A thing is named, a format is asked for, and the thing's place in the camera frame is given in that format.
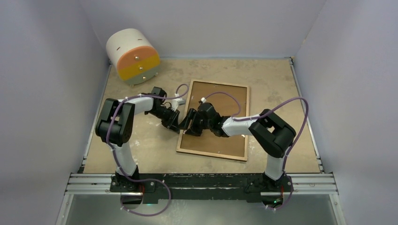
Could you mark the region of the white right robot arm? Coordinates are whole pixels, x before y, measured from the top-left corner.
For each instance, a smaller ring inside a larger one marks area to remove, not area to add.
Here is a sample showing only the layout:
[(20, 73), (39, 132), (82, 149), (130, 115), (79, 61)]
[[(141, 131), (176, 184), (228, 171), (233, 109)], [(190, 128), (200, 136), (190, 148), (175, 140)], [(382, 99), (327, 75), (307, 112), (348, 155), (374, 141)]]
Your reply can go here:
[(221, 116), (209, 102), (189, 109), (178, 127), (192, 136), (201, 136), (203, 130), (210, 130), (217, 137), (253, 136), (268, 154), (263, 184), (270, 191), (281, 186), (286, 157), (299, 136), (274, 110), (265, 109), (247, 117)]

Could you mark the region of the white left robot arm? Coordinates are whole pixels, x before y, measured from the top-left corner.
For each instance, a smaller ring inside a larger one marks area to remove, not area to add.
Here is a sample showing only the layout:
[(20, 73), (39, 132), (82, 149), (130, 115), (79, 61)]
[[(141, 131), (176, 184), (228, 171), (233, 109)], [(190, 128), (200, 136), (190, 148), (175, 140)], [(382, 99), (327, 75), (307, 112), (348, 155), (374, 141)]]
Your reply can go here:
[(169, 97), (160, 87), (153, 87), (150, 93), (105, 100), (95, 126), (95, 134), (109, 146), (116, 163), (116, 177), (124, 176), (122, 186), (127, 191), (136, 191), (141, 182), (129, 144), (135, 115), (153, 115), (166, 129), (179, 132), (178, 108), (185, 103), (182, 95), (175, 93)]

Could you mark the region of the round white drawer cabinet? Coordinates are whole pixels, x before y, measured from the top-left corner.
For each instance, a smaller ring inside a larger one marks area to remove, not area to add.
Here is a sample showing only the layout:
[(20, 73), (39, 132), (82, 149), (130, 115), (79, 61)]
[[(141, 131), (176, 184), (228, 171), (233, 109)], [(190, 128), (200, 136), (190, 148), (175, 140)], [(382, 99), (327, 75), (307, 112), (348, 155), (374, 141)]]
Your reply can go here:
[(107, 55), (120, 79), (134, 86), (157, 76), (160, 56), (137, 29), (124, 29), (113, 34), (106, 43)]

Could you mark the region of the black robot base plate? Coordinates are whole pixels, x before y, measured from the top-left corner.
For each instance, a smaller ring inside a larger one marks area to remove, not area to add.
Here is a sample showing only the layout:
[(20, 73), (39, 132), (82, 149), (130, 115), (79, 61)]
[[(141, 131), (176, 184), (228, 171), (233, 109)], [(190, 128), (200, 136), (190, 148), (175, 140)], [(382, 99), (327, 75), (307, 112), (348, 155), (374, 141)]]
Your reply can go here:
[(281, 205), (292, 190), (291, 177), (269, 180), (263, 173), (140, 173), (141, 182), (111, 177), (110, 192), (137, 193), (144, 204), (159, 200), (242, 200)]

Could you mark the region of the aluminium rail frame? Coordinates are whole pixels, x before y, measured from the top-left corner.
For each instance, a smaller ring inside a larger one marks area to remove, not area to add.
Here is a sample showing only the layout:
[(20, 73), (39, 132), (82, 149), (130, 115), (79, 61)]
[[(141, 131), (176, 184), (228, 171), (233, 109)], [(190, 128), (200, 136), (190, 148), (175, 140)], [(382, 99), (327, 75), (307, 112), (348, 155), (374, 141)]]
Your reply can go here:
[(111, 174), (72, 174), (58, 225), (344, 225), (332, 174), (292, 174), (283, 191), (260, 174), (157, 174), (126, 192)]

